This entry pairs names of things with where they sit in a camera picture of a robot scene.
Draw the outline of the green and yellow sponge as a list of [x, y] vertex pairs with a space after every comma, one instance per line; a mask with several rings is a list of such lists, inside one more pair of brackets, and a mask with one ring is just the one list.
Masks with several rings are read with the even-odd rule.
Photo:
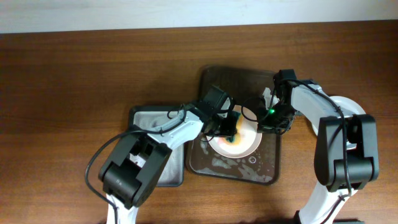
[[240, 117], [240, 113], [236, 111], [229, 112], [227, 118], [224, 120], [224, 135], [228, 143], [233, 143], [235, 134], [237, 134], [237, 123]]

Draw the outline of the white plate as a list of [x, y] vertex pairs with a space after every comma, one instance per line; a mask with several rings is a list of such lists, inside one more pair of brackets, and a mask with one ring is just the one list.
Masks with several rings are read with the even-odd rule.
[[[335, 103], [339, 104], [346, 110], [351, 111], [351, 114], [366, 114], [365, 110], [357, 104], [357, 102], [343, 96], [331, 96], [330, 97]], [[312, 129], [315, 135], [318, 135], [318, 129], [315, 125], [312, 124]], [[347, 141], [347, 150], [352, 150], [356, 148], [355, 143], [351, 143]]]
[[241, 106], [235, 105], [233, 111], [238, 113], [238, 121], [236, 125], [237, 133], [232, 140], [226, 138], [207, 137], [209, 144], [218, 154], [222, 156], [238, 159], [246, 157], [253, 153], [259, 146], [262, 134], [257, 132], [256, 115], [248, 108], [243, 108], [243, 113], [250, 121], [241, 114]]

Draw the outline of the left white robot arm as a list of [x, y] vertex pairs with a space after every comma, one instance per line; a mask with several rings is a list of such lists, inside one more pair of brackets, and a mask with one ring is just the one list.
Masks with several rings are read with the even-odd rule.
[[173, 150], [203, 134], [230, 138], [237, 133], [234, 100], [213, 86], [201, 99], [174, 109], [165, 123], [148, 129], [132, 125], [108, 140], [116, 145], [99, 170], [107, 223], [135, 223], [138, 208], [155, 189]]

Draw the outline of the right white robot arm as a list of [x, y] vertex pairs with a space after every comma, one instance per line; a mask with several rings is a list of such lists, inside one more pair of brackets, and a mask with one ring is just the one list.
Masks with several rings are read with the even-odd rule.
[[370, 114], [349, 114], [313, 80], [297, 79], [294, 70], [273, 76], [270, 100], [257, 113], [257, 130], [285, 134], [295, 115], [317, 127], [315, 188], [293, 223], [333, 223], [346, 201], [378, 178], [376, 120]]

